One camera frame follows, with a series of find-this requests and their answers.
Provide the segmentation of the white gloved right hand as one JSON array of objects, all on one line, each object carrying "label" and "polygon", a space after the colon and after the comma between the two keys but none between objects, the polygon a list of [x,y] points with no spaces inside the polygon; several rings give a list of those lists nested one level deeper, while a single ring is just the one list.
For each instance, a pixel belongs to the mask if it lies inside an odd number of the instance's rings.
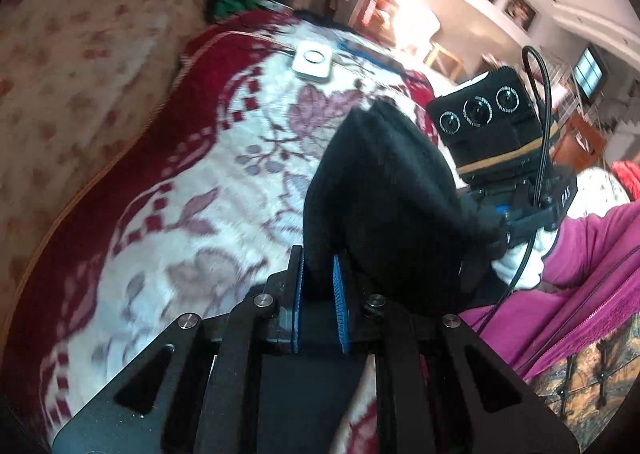
[{"label": "white gloved right hand", "polygon": [[557,234],[556,230],[539,229],[528,258],[525,258],[527,244],[523,243],[508,249],[500,259],[494,260],[491,263],[492,270],[504,284],[511,285],[520,266],[524,266],[513,289],[514,291],[534,289],[541,281],[542,271],[544,271],[544,257],[551,252]]}]

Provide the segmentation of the magenta sleeve forearm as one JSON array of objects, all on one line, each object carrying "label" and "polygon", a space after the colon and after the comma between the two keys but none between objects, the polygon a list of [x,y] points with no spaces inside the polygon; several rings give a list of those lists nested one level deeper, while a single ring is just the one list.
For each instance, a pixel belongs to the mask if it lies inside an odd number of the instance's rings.
[{"label": "magenta sleeve forearm", "polygon": [[483,341],[525,380],[639,312],[639,204],[565,219],[542,259],[541,281],[548,291],[513,293],[482,330]]}]

